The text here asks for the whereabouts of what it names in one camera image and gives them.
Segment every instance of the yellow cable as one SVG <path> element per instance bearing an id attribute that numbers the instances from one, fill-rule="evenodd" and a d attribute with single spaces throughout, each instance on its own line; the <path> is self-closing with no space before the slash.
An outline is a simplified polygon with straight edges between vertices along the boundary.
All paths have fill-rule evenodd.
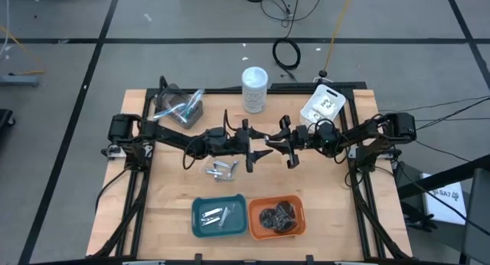
<path id="1" fill-rule="evenodd" d="M 330 41 L 330 48 L 328 49 L 327 62 L 325 63 L 325 67 L 323 68 L 323 70 L 327 70 L 328 63 L 330 62 L 330 55 L 332 54 L 332 52 L 334 50 L 335 36 L 337 36 L 338 30 L 340 30 L 342 20 L 344 20 L 344 15 L 345 15 L 345 12 L 347 11 L 347 8 L 348 8 L 350 2 L 351 2 L 351 0 L 345 0 L 344 8 L 342 8 L 342 12 L 338 16 L 337 24 L 335 25 L 335 30 L 334 30 L 334 33 L 332 35 L 332 40 Z"/>
<path id="2" fill-rule="evenodd" d="M 3 26 L 0 25 L 0 30 L 2 30 L 5 34 L 8 34 L 8 36 L 29 56 L 31 56 L 34 61 L 38 64 L 39 67 L 43 67 L 43 62 L 41 59 L 39 59 L 35 54 L 31 53 L 21 42 L 15 38 L 14 35 L 12 35 L 10 32 L 8 32 Z M 25 74 L 44 74 L 44 70 L 28 70 L 16 75 L 25 75 Z"/>

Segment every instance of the white label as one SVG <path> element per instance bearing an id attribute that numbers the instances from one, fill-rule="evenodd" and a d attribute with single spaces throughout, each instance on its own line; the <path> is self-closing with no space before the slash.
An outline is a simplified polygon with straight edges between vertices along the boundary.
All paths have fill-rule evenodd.
<path id="1" fill-rule="evenodd" d="M 266 96 L 267 88 L 264 90 L 252 91 L 248 90 L 247 87 L 243 86 L 242 98 L 243 98 L 243 108 L 249 113 L 262 112 L 266 108 Z"/>

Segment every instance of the wooden board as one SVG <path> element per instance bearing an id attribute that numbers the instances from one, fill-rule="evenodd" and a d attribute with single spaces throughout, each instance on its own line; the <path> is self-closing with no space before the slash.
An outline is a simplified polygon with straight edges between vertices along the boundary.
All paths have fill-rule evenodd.
<path id="1" fill-rule="evenodd" d="M 124 113 L 141 113 L 144 90 L 128 90 L 122 106 Z M 299 123 L 299 111 L 309 95 L 269 95 L 267 108 L 260 114 L 246 113 L 241 95 L 205 95 L 204 116 L 190 130 L 183 130 L 170 119 L 160 123 L 189 135 L 200 134 L 223 124 L 228 109 L 230 124 L 239 126 L 249 119 L 253 128 L 265 133 L 279 131 L 279 119 L 288 114 L 292 124 Z M 355 91 L 356 107 L 361 122 L 377 113 L 371 90 Z M 265 149 L 261 141 L 253 141 L 253 149 Z M 358 224 L 350 188 L 344 184 L 347 165 L 336 165 L 333 159 L 313 150 L 298 152 L 300 165 L 287 169 L 285 155 L 269 154 L 246 173 L 243 156 L 223 157 L 240 160 L 235 182 L 215 183 L 203 168 L 211 159 L 196 161 L 189 170 L 182 168 L 182 151 L 160 143 L 155 147 L 149 192 L 145 207 L 139 259 L 192 260 L 201 253 L 206 260 L 304 260 L 313 254 L 315 260 L 362 260 Z M 390 169 L 389 162 L 378 166 Z M 123 168 L 123 161 L 109 162 L 108 182 Z M 112 186 L 100 200 L 87 254 L 100 249 L 120 222 L 129 174 Z M 377 170 L 371 181 L 381 224 L 407 254 L 411 254 L 394 179 Z M 191 204 L 196 197 L 220 197 L 241 193 L 247 200 L 278 195 L 298 195 L 303 202 L 306 231 L 302 236 L 255 241 L 248 233 L 236 237 L 196 238 L 191 232 Z M 376 256 L 370 234 L 371 255 Z M 132 226 L 128 237 L 132 236 Z M 130 243 L 126 243 L 126 253 Z"/>

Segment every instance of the concrete floor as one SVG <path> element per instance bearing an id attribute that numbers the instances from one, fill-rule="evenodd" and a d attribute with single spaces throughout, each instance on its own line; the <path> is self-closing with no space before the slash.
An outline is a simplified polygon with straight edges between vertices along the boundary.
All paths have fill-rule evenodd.
<path id="1" fill-rule="evenodd" d="M 295 0 L 285 0 L 294 6 Z M 300 0 L 304 15 L 316 0 Z M 322 0 L 307 19 L 294 24 L 291 38 L 328 38 L 345 0 Z M 490 38 L 488 0 L 456 0 L 474 38 Z M 111 0 L 11 0 L 11 32 L 18 38 L 93 38 L 96 43 Z M 5 25 L 5 0 L 0 0 Z M 266 4 L 270 13 L 278 12 Z M 143 15 L 148 14 L 152 21 Z M 240 85 L 250 66 L 267 70 L 271 82 L 282 78 L 272 44 L 247 38 L 280 38 L 279 22 L 244 0 L 119 0 L 108 38 L 244 38 L 235 43 L 104 44 L 70 142 L 51 205 L 31 262 L 83 258 L 93 223 L 93 206 L 106 161 L 100 150 L 124 91 L 156 87 L 165 75 L 180 87 L 218 88 Z M 340 38 L 455 38 L 465 35 L 448 0 L 352 0 Z M 311 82 L 325 63 L 327 44 L 299 45 L 302 62 L 294 74 Z M 27 44 L 44 62 L 39 87 L 0 87 L 0 107 L 15 112 L 17 125 L 0 148 L 0 264 L 17 263 L 50 177 L 95 44 Z M 478 49 L 490 60 L 490 45 Z M 279 56 L 292 56 L 279 47 Z M 34 69 L 18 46 L 0 61 L 0 74 Z M 489 95 L 468 44 L 339 43 L 329 66 L 335 81 L 366 81 L 380 109 L 401 110 L 467 97 Z M 468 103 L 418 110 L 417 119 L 445 116 Z M 489 117 L 490 103 L 461 117 Z M 490 152 L 488 121 L 443 122 L 419 132 L 428 145 L 467 159 Z M 425 172 L 439 172 L 462 162 L 418 144 L 402 147 L 402 160 Z M 463 187 L 469 190 L 469 182 Z M 455 263 L 459 253 L 409 231 L 413 252 L 423 260 Z"/>

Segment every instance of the black line on floor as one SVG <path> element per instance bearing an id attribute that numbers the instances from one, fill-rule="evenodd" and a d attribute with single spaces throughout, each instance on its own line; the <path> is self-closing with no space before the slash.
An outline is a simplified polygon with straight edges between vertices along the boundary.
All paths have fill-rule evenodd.
<path id="1" fill-rule="evenodd" d="M 53 198 L 54 189 L 56 188 L 56 184 L 60 177 L 64 160 L 67 156 L 71 140 L 74 136 L 75 127 L 77 125 L 80 112 L 82 111 L 83 102 L 87 95 L 93 72 L 95 71 L 95 68 L 97 66 L 103 42 L 107 36 L 107 31 L 109 30 L 109 26 L 113 19 L 114 11 L 116 10 L 118 1 L 119 0 L 112 0 L 110 3 L 106 19 L 104 20 L 102 30 L 100 31 L 99 39 L 97 40 L 96 47 L 93 51 L 92 58 L 90 59 L 87 72 L 85 73 L 85 77 L 82 82 L 82 86 L 80 87 L 80 92 L 78 93 L 75 107 L 73 108 L 73 112 L 71 113 L 70 122 L 68 122 L 67 130 L 64 133 L 60 150 L 58 151 L 56 160 L 54 161 L 53 169 L 51 170 L 51 174 L 49 176 L 49 179 L 47 180 L 47 185 L 44 190 L 41 203 L 39 204 L 38 211 L 36 212 L 36 216 L 34 217 L 34 222 L 32 223 L 28 238 L 25 241 L 24 249 L 22 249 L 21 257 L 18 262 L 19 264 L 28 264 L 31 260 L 32 253 L 34 252 L 34 247 L 38 240 L 39 233 L 41 232 L 41 227 L 44 223 L 44 219 L 46 218 L 47 209 L 49 208 L 49 204 L 51 203 L 51 199 Z"/>
<path id="2" fill-rule="evenodd" d="M 478 68 L 482 72 L 483 79 L 487 83 L 488 88 L 490 89 L 490 72 L 488 71 L 487 63 L 482 57 L 478 46 L 476 45 L 475 39 L 473 39 L 472 33 L 469 31 L 468 25 L 466 24 L 465 19 L 463 18 L 461 11 L 459 10 L 458 4 L 456 4 L 456 0 L 448 0 L 451 5 L 452 12 L 456 16 L 458 20 L 459 27 L 462 30 L 462 33 L 465 35 L 466 40 L 468 41 L 469 48 L 472 50 L 473 57 L 478 65 Z"/>
<path id="3" fill-rule="evenodd" d="M 23 44 L 96 44 L 95 38 L 18 38 Z M 107 38 L 104 44 L 272 44 L 277 38 Z M 291 38 L 299 44 L 328 44 L 331 38 Z M 475 39 L 490 44 L 490 38 Z M 336 38 L 336 44 L 466 44 L 465 38 Z"/>

